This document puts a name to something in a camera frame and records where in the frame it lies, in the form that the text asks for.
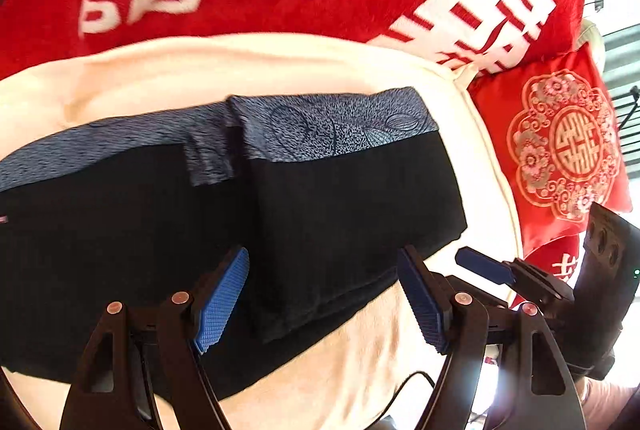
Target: red satin pillow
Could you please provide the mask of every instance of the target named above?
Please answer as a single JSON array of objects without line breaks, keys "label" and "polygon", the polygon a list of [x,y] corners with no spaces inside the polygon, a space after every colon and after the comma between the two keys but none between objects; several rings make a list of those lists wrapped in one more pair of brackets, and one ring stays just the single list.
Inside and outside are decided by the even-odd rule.
[{"label": "red satin pillow", "polygon": [[511,185],[524,255],[583,232],[593,201],[631,211],[615,111],[588,45],[478,78],[469,93]]},{"label": "red satin pillow", "polygon": [[[538,248],[527,257],[527,263],[557,276],[567,282],[578,267],[580,236],[561,236]],[[520,295],[511,303],[511,307],[524,302]]]}]

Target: beige sheet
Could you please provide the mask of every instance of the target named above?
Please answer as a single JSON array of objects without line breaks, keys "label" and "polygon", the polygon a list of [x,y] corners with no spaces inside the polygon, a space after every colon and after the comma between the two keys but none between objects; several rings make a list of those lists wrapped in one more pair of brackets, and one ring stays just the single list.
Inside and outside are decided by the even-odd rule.
[{"label": "beige sheet", "polygon": [[[292,34],[170,38],[44,64],[0,82],[0,158],[65,128],[112,116],[215,102],[227,95],[373,93],[413,86],[438,122],[468,222],[460,240],[428,267],[497,296],[495,286],[453,261],[465,245],[499,260],[522,256],[511,190],[484,123],[466,94],[473,67],[453,73],[408,54]],[[234,430],[362,430],[411,372],[434,377],[442,357],[428,347],[401,288],[380,295],[349,322],[279,370],[225,399]],[[66,386],[9,376],[44,430],[58,427]],[[166,404],[165,428],[176,428]]]}]

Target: textured blue rubber pad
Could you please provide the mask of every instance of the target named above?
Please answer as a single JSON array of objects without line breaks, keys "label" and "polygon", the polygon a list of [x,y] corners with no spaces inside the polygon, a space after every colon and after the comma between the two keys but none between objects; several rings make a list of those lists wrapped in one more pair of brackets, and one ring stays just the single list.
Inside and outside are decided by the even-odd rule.
[{"label": "textured blue rubber pad", "polygon": [[249,252],[241,248],[200,312],[200,331],[194,339],[200,354],[220,340],[248,275]]},{"label": "textured blue rubber pad", "polygon": [[434,346],[438,352],[444,353],[448,342],[444,333],[442,312],[405,250],[398,252],[398,279],[422,331],[424,341]]},{"label": "textured blue rubber pad", "polygon": [[513,284],[516,279],[507,266],[470,247],[460,248],[456,253],[456,264],[480,275],[494,284]]}]

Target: dark blue gripper pad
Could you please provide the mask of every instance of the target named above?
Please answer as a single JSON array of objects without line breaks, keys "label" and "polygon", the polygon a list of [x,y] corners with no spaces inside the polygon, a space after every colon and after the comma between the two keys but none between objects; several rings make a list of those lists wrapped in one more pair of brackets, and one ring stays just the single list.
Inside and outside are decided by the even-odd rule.
[{"label": "dark blue gripper pad", "polygon": [[512,285],[516,279],[507,266],[479,251],[472,250],[465,246],[460,248],[456,253],[456,264],[480,275],[494,284]]},{"label": "dark blue gripper pad", "polygon": [[200,331],[194,338],[200,354],[207,352],[210,346],[220,340],[248,275],[249,252],[240,248],[226,268],[220,284],[200,311]]},{"label": "dark blue gripper pad", "polygon": [[398,251],[398,280],[414,312],[424,341],[443,354],[447,350],[448,342],[442,311],[405,250]]}]

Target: patterned gray fabric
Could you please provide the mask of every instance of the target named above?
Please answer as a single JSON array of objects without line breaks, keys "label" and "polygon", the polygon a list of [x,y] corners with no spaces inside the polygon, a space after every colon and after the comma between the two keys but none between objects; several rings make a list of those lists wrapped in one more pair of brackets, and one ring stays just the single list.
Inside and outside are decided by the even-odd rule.
[{"label": "patterned gray fabric", "polygon": [[244,156],[310,161],[366,150],[438,126],[415,89],[364,96],[232,96],[226,102],[110,118],[35,141],[0,161],[0,191],[79,171],[140,147],[182,144],[191,183],[233,177],[228,130],[242,127]]}]

